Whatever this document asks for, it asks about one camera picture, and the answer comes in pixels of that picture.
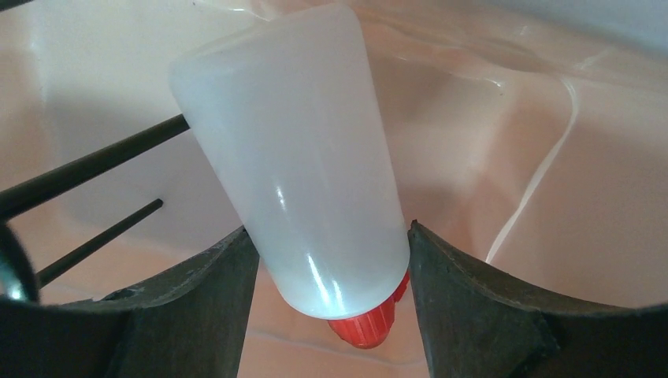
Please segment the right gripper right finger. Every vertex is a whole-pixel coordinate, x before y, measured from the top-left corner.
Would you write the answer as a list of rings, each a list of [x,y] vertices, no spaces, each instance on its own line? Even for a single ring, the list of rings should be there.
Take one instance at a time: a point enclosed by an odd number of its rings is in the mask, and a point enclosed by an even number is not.
[[[432,377],[664,377],[667,307],[537,287],[413,222],[410,282]]]

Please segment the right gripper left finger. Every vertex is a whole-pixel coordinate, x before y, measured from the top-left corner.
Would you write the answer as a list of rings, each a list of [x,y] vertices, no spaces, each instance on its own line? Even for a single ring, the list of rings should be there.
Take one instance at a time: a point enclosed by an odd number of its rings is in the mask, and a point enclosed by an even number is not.
[[[60,305],[2,300],[4,377],[234,377],[258,271],[243,228],[107,295]]]

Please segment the white bottle red cap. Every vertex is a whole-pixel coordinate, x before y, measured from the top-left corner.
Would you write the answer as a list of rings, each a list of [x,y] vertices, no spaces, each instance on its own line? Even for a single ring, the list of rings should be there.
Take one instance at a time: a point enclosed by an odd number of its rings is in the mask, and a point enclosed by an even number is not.
[[[283,300],[386,340],[409,245],[360,22],[332,3],[175,60],[169,86]]]

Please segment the black wire ring stand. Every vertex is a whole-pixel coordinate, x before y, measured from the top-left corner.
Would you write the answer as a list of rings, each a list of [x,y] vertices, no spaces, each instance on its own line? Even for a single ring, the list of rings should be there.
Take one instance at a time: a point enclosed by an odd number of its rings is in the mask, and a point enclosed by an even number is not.
[[[187,131],[182,115],[1,192],[1,297],[40,301],[39,291],[163,206],[158,198],[36,272],[8,221]]]

